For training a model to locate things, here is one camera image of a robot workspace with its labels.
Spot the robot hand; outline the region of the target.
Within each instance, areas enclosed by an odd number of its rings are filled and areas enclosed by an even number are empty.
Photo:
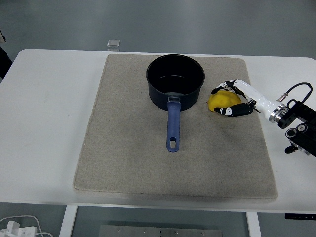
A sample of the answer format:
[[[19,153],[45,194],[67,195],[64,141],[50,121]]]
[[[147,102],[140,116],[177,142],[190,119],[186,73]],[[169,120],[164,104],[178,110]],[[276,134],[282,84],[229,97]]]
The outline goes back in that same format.
[[[216,107],[215,111],[228,117],[239,117],[249,115],[254,110],[263,113],[270,122],[276,122],[284,105],[281,102],[271,101],[255,88],[242,80],[229,80],[221,83],[211,94],[215,95],[219,91],[228,91],[244,97],[247,102],[227,107]]]

